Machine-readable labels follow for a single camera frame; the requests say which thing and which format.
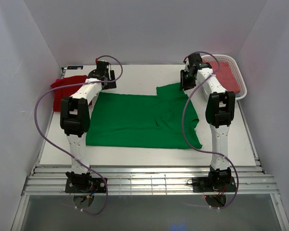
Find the green t shirt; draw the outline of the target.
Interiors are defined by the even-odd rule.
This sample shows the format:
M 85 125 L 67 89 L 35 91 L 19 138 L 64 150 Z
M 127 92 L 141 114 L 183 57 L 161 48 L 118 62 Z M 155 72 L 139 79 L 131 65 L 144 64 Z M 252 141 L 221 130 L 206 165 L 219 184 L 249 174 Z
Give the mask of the green t shirt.
M 202 148 L 199 118 L 188 95 L 174 83 L 155 95 L 100 92 L 86 134 L 87 146 L 157 149 Z

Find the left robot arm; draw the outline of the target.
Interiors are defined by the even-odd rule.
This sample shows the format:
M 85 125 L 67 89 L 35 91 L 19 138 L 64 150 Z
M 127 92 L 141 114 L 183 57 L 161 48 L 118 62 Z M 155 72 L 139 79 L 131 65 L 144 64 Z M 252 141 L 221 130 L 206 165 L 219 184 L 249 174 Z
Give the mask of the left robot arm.
M 116 88 L 115 72 L 107 61 L 97 61 L 86 80 L 75 93 L 61 100 L 60 127 L 67 137 L 72 167 L 66 173 L 72 186 L 81 192 L 88 192 L 93 186 L 88 171 L 89 162 L 86 157 L 86 134 L 90 128 L 89 104 L 102 90 Z

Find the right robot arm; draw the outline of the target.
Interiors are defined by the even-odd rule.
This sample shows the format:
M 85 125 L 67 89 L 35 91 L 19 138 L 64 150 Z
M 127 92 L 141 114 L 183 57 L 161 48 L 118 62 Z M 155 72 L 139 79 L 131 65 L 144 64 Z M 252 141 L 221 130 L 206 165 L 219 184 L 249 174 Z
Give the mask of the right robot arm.
M 194 192 L 234 192 L 236 186 L 228 159 L 228 132 L 234 119 L 236 95 L 219 83 L 212 66 L 202 60 L 199 52 L 185 57 L 184 64 L 185 68 L 180 71 L 180 90 L 204 89 L 208 97 L 205 118 L 212 137 L 208 176 L 194 177 L 190 185 Z

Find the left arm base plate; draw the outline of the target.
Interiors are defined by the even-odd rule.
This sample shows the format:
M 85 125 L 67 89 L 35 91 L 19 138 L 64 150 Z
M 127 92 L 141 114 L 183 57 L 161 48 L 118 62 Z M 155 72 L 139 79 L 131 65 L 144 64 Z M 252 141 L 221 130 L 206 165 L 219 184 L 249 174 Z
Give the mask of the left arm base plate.
M 67 179 L 65 193 L 106 193 L 105 183 L 101 178 L 90 178 L 87 183 Z

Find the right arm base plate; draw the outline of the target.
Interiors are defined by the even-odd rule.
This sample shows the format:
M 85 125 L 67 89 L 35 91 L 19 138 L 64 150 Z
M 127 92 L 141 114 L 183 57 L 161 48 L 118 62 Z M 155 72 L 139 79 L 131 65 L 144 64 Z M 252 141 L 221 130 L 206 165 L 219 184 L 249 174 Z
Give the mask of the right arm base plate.
M 195 193 L 218 193 L 218 192 L 235 192 L 236 183 L 234 177 L 229 180 L 210 180 L 209 177 L 193 177 L 188 179 L 186 184 L 192 186 Z

